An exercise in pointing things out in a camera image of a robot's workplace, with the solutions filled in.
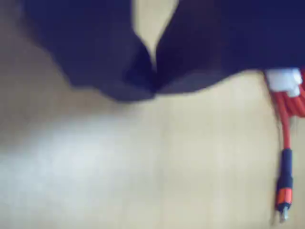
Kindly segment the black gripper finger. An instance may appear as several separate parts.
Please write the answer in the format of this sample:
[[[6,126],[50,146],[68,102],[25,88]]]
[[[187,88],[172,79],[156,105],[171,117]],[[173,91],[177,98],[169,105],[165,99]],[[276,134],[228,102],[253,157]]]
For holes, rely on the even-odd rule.
[[[157,45],[157,93],[190,93],[245,70],[304,65],[304,1],[181,0]]]
[[[132,1],[26,0],[23,11],[72,85],[123,102],[155,96],[155,72],[133,29]]]

